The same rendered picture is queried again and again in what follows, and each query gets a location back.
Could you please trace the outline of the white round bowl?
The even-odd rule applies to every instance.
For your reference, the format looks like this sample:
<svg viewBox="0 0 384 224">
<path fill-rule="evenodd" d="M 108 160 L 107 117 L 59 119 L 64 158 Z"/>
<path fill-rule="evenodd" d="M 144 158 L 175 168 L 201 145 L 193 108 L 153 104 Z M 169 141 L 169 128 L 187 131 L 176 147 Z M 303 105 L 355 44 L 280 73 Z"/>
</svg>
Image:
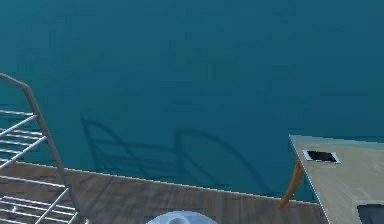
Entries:
<svg viewBox="0 0 384 224">
<path fill-rule="evenodd" d="M 215 220 L 198 212 L 172 211 L 159 215 L 146 224 L 218 224 Z"/>
</svg>

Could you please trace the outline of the black flat tablet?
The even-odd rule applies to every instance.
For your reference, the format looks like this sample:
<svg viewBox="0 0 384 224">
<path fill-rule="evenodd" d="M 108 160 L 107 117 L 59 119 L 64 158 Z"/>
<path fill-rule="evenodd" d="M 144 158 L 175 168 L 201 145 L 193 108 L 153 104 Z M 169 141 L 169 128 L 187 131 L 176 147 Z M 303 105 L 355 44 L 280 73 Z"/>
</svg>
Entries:
<svg viewBox="0 0 384 224">
<path fill-rule="evenodd" d="M 334 152 L 303 150 L 303 155 L 307 161 L 340 164 L 340 160 Z"/>
</svg>

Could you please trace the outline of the pale grey wooden table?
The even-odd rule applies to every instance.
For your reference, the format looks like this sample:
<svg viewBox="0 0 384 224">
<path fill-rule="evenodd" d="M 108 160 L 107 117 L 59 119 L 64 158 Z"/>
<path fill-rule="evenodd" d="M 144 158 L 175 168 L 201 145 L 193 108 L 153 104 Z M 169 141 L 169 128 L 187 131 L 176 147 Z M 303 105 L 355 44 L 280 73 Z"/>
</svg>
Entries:
<svg viewBox="0 0 384 224">
<path fill-rule="evenodd" d="M 357 207 L 384 205 L 384 143 L 291 135 L 296 165 L 283 209 L 307 178 L 328 224 L 362 224 Z M 303 150 L 334 152 L 340 164 L 307 161 Z"/>
</svg>

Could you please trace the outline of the dark grey box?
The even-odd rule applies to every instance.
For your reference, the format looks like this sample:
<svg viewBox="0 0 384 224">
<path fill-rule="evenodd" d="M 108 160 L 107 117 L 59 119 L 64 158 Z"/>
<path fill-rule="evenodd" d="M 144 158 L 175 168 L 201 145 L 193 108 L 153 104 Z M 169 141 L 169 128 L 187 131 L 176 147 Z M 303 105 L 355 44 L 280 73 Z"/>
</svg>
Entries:
<svg viewBox="0 0 384 224">
<path fill-rule="evenodd" d="M 359 205 L 357 209 L 362 224 L 384 224 L 384 205 Z"/>
</svg>

